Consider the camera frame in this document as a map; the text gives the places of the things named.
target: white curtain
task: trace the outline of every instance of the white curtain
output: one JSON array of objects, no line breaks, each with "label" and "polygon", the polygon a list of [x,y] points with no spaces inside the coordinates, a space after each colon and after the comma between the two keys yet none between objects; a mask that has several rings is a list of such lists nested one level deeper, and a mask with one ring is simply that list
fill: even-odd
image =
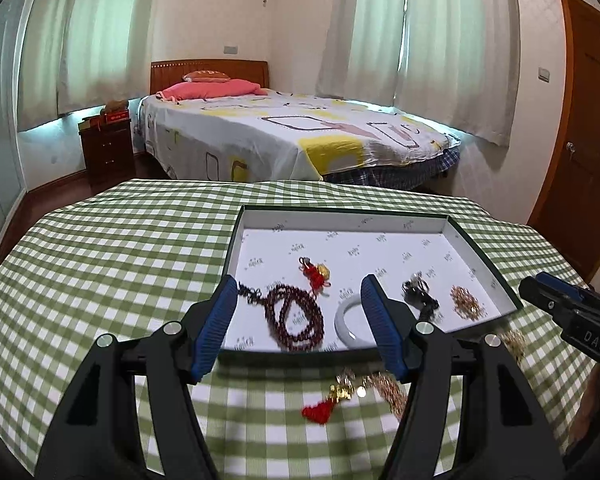
[{"label": "white curtain", "polygon": [[18,129],[149,91],[154,0],[34,0],[20,63]]},{"label": "white curtain", "polygon": [[391,106],[404,0],[334,0],[317,94]]},{"label": "white curtain", "polygon": [[518,0],[408,0],[395,105],[509,145],[520,69]]}]

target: red box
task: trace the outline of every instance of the red box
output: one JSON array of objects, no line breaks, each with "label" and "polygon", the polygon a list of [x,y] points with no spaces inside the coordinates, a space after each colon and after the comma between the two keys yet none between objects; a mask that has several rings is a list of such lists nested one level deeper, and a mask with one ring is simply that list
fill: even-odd
[{"label": "red box", "polygon": [[111,112],[109,114],[103,114],[105,123],[117,123],[119,121],[128,121],[129,110],[122,110],[120,112]]}]

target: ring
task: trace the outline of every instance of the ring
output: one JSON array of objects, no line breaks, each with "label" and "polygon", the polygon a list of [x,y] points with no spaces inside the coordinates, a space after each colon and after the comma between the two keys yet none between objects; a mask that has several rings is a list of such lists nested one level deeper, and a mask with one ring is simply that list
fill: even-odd
[{"label": "ring", "polygon": [[359,338],[351,330],[349,330],[349,327],[347,327],[347,324],[344,321],[344,315],[346,311],[357,304],[362,304],[359,294],[354,294],[350,298],[341,301],[338,305],[336,317],[333,320],[333,325],[336,329],[338,338],[347,348],[371,348],[375,346],[375,343],[370,343],[369,341]]}]

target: pink pillow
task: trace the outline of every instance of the pink pillow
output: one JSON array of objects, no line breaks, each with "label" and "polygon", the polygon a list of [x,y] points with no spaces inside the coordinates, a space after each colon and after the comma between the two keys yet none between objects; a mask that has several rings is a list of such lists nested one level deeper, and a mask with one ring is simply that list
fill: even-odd
[{"label": "pink pillow", "polygon": [[162,99],[173,97],[177,101],[183,101],[184,99],[212,99],[247,94],[267,95],[267,91],[260,88],[257,83],[244,79],[231,79],[225,83],[176,83],[162,92],[158,92],[156,96]]},{"label": "pink pillow", "polygon": [[229,79],[227,74],[217,70],[196,70],[182,76],[182,80],[189,83],[224,83]]}]

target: human hand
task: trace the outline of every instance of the human hand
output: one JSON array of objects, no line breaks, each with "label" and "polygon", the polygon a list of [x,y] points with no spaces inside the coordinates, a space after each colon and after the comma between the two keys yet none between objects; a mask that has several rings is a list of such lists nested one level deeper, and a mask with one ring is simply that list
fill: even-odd
[{"label": "human hand", "polygon": [[583,439],[587,432],[591,421],[600,409],[600,364],[596,363],[587,378],[582,398],[580,399],[580,407],[574,417],[571,427],[569,428],[569,444],[573,444]]}]

